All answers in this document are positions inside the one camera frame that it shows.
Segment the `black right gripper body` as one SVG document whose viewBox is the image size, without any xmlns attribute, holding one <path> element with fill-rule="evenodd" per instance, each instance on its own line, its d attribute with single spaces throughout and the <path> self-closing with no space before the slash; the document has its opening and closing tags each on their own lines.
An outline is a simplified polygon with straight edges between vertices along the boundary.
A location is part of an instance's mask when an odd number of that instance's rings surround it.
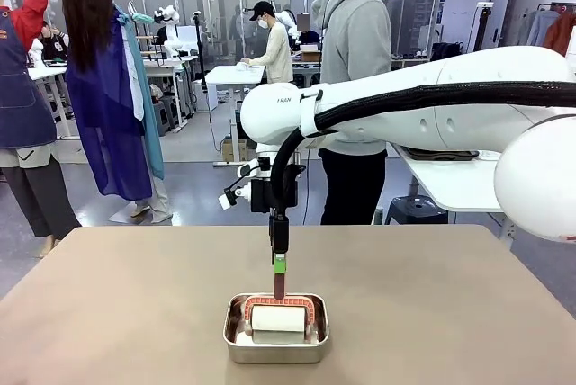
<svg viewBox="0 0 576 385">
<path fill-rule="evenodd" d="M 269 180 L 253 178 L 250 182 L 250 210 L 254 213 L 268 213 L 275 205 L 272 184 Z M 293 208 L 298 205 L 298 181 L 284 183 L 284 207 Z"/>
</svg>

